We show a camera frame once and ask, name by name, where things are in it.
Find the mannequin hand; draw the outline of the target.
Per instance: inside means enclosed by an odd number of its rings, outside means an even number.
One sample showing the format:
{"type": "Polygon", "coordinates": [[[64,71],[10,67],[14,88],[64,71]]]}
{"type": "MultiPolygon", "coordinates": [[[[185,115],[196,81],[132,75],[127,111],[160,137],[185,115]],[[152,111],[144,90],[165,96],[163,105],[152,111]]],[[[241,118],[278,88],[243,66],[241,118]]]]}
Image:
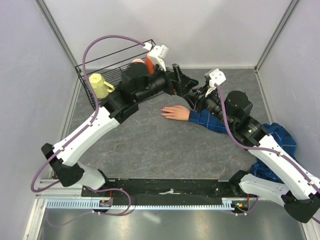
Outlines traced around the mannequin hand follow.
{"type": "Polygon", "coordinates": [[[161,115],[166,119],[187,121],[190,116],[190,110],[181,105],[165,106],[161,109],[161,115]]]}

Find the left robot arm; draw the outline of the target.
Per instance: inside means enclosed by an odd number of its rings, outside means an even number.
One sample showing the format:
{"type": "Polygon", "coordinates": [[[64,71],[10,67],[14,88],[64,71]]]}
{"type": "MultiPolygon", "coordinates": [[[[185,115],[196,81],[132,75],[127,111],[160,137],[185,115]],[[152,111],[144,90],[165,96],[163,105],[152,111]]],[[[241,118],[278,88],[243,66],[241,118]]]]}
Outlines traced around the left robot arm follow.
{"type": "Polygon", "coordinates": [[[198,85],[197,80],[182,73],[178,64],[172,67],[172,71],[164,71],[157,66],[153,73],[148,73],[141,62],[129,64],[115,89],[99,101],[95,112],[83,124],[60,142],[42,146],[63,187],[81,184],[99,197],[109,193],[110,185],[104,173],[81,164],[79,159],[103,135],[136,113],[141,102],[160,92],[184,97],[198,85]]]}

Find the blue plaid sleeve forearm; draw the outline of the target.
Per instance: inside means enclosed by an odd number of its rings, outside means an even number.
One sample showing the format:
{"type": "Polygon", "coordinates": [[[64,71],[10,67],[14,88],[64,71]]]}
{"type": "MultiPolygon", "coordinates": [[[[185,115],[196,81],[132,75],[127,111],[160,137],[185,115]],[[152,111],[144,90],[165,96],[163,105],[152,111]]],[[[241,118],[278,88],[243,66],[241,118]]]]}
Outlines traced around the blue plaid sleeve forearm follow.
{"type": "Polygon", "coordinates": [[[228,133],[226,130],[225,124],[206,110],[203,110],[201,112],[190,110],[188,121],[190,123],[203,126],[206,129],[213,131],[215,133],[219,133],[219,134],[228,133]]]}

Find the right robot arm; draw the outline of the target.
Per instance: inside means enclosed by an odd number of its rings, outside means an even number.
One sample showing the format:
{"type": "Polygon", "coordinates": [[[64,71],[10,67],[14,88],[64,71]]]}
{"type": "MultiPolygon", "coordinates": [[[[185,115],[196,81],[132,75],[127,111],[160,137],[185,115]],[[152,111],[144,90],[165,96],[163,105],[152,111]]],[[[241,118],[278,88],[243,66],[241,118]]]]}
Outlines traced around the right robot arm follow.
{"type": "Polygon", "coordinates": [[[231,140],[261,160],[281,183],[258,179],[246,173],[229,184],[235,197],[253,194],[284,207],[295,220],[308,223],[320,209],[320,179],[304,169],[276,142],[250,112],[253,104],[238,90],[227,97],[218,85],[191,90],[183,96],[193,110],[208,111],[224,123],[231,140]]]}

